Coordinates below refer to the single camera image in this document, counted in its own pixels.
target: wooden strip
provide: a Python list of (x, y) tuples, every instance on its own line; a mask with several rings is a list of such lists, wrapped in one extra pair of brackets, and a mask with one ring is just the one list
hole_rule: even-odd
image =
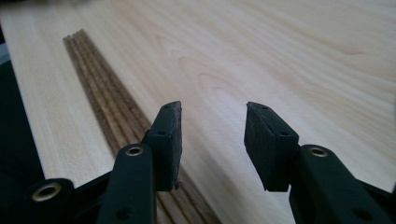
[[(139, 142), (149, 120), (97, 47), (82, 30), (65, 37), (64, 44), (113, 154)], [(157, 222), (219, 223), (182, 167), (178, 178), (179, 190), (157, 194)]]

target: wooden table surface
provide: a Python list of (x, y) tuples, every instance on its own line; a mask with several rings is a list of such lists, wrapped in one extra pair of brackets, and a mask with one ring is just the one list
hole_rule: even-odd
[(393, 188), (395, 1), (25, 1), (0, 20), (47, 178), (79, 186), (114, 161), (62, 41), (84, 29), (151, 121), (182, 102), (182, 165), (223, 223), (292, 222), (246, 153), (248, 101)]

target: metal grommet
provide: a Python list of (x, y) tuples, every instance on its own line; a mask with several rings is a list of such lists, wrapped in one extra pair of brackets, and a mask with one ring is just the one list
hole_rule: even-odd
[(142, 147), (131, 147), (128, 150), (126, 150), (126, 155), (127, 156), (138, 156), (142, 154), (144, 149)]
[(46, 184), (33, 193), (32, 200), (38, 203), (44, 202), (55, 197), (59, 192), (61, 192), (61, 188), (62, 185), (56, 182)]
[(311, 147), (309, 148), (309, 152), (313, 155), (313, 156), (317, 156), (317, 157), (327, 157), (327, 152), (321, 148), (318, 147)]

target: wood grain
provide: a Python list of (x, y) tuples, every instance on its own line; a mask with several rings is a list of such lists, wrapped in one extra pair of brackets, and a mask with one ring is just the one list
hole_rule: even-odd
[[(116, 157), (121, 148), (139, 143), (151, 125), (83, 30), (65, 37), (64, 45)], [(219, 223), (182, 167), (178, 179), (181, 183), (178, 190), (158, 193), (157, 222)]]
[(246, 103), (358, 179), (396, 177), (394, 1), (26, 1), (0, 20), (46, 177), (81, 185), (113, 157), (62, 38), (84, 29), (149, 121), (183, 104), (182, 166), (223, 223), (291, 223), (243, 145)]

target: clamp jaw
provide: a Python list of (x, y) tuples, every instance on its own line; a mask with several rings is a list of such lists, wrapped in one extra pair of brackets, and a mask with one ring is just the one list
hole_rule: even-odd
[(298, 134), (270, 107), (247, 104), (245, 146), (265, 190), (290, 191), (296, 223), (396, 222), (396, 194), (355, 179), (325, 147)]
[(155, 223), (155, 191), (178, 188), (181, 103), (164, 105), (139, 144), (122, 148), (113, 170), (74, 189), (64, 178), (30, 187), (10, 223)]

